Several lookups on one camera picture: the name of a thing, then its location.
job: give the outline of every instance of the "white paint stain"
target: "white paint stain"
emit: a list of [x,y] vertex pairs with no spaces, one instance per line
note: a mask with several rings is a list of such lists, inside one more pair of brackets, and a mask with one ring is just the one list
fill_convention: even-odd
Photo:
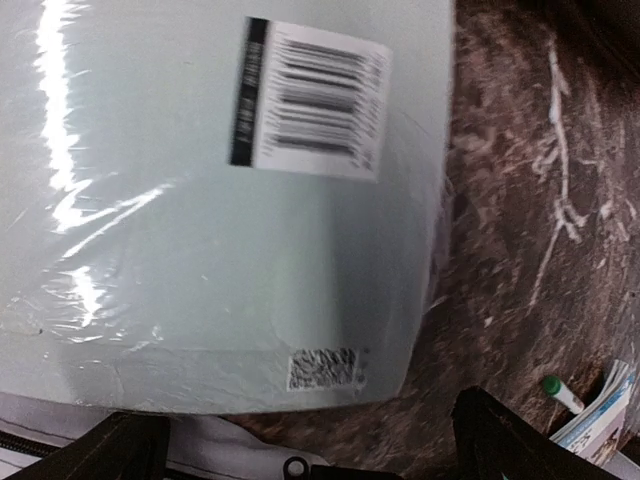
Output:
[[[544,279],[547,267],[549,266],[549,262],[553,256],[560,233],[562,230],[566,230],[571,240],[575,243],[580,243],[582,241],[582,237],[580,236],[579,229],[583,228],[587,224],[587,219],[589,218],[588,215],[580,215],[569,198],[569,179],[571,172],[569,169],[569,145],[564,123],[562,121],[562,96],[569,95],[570,90],[569,85],[560,70],[555,38],[551,39],[549,45],[549,68],[551,70],[551,105],[549,107],[549,122],[553,126],[557,141],[556,149],[558,150],[558,155],[556,158],[560,159],[562,187],[560,197],[554,201],[555,226],[553,233],[551,234],[547,250],[542,258],[540,266],[538,267],[536,281],[533,286],[531,299],[529,300],[529,312],[531,312],[533,307],[538,303],[540,290],[542,288],[542,280]],[[547,161],[549,168],[556,160],[555,158],[551,160],[552,157],[553,155],[547,157],[549,158]]]
[[635,222],[638,219],[638,211],[636,210],[636,207],[633,206],[633,203],[631,203],[629,200],[625,200],[625,202],[627,204],[627,207],[629,207],[631,218]]
[[629,235],[629,232],[627,232],[627,227],[624,226],[624,223],[622,223],[620,220],[617,220],[616,224],[618,225],[620,238],[625,242],[628,242],[629,240],[631,240],[631,235]]
[[600,216],[603,220],[608,220],[613,213],[613,200],[609,200],[607,203],[600,207]]

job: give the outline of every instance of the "white label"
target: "white label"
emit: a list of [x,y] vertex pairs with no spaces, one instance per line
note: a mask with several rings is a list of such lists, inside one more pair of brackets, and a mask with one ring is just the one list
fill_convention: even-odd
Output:
[[390,73],[382,45],[271,22],[253,166],[376,181]]

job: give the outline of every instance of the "black stripe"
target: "black stripe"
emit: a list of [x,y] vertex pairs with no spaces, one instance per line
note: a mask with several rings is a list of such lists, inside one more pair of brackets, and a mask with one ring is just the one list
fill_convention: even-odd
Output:
[[231,165],[250,167],[252,164],[258,99],[260,98],[260,77],[268,30],[268,20],[250,19],[242,64],[242,83],[236,107]]
[[360,76],[353,75],[353,74],[350,74],[350,73],[343,73],[343,72],[338,72],[338,71],[335,71],[335,70],[326,69],[326,68],[320,68],[320,67],[310,67],[308,65],[302,65],[302,64],[299,64],[299,63],[295,63],[295,62],[284,62],[284,64],[289,68],[295,68],[295,69],[298,69],[298,70],[304,70],[306,72],[322,73],[324,75],[332,75],[334,77],[348,78],[349,80],[353,80],[354,82],[362,83],[362,80],[360,79]]
[[336,103],[328,99],[306,97],[302,95],[282,95],[281,100],[290,105],[300,105],[304,107],[320,108],[322,110],[331,110],[334,112],[351,113],[355,112],[355,104]]
[[321,47],[320,45],[312,45],[310,43],[297,42],[295,40],[290,40],[288,44],[293,48],[298,48],[300,50],[304,50],[308,52],[326,53],[333,57],[349,58],[351,60],[355,60],[358,62],[364,62],[364,57],[362,55],[358,55],[357,53],[345,52],[343,50],[335,50],[333,48]]
[[295,73],[285,73],[283,77],[290,78],[291,80],[299,80],[301,82],[318,83],[321,85],[329,85],[331,87],[343,88],[345,90],[353,90],[358,92],[360,89],[355,85],[349,85],[342,82],[332,82],[331,80],[325,80],[322,78],[305,77],[304,75],[297,75]]
[[317,150],[332,154],[344,153],[346,155],[353,156],[353,149],[349,145],[309,140],[306,138],[288,137],[284,135],[277,136],[276,142],[278,145],[283,147],[298,148],[302,150]]
[[294,117],[290,115],[280,115],[280,120],[296,122],[296,123],[313,123],[315,125],[322,125],[324,127],[342,128],[345,130],[353,131],[353,122],[350,123],[335,123],[327,122],[318,118],[306,118],[306,117]]

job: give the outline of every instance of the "plastic wrap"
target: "plastic wrap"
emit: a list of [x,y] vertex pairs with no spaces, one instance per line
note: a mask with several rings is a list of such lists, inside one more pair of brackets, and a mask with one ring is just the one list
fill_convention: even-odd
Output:
[[[193,413],[397,392],[438,219],[451,8],[0,2],[0,390]],[[233,161],[249,17],[393,52],[370,177]]]

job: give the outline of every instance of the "barcode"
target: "barcode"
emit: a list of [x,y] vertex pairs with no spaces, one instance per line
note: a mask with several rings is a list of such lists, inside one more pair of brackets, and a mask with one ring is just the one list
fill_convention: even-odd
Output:
[[389,51],[280,22],[268,38],[255,166],[375,180]]
[[277,73],[280,105],[275,142],[281,148],[353,159],[359,148],[357,113],[362,108],[366,59],[292,40],[285,42],[280,54],[284,68]]
[[356,352],[338,350],[298,350],[289,360],[290,391],[352,386],[356,381]]

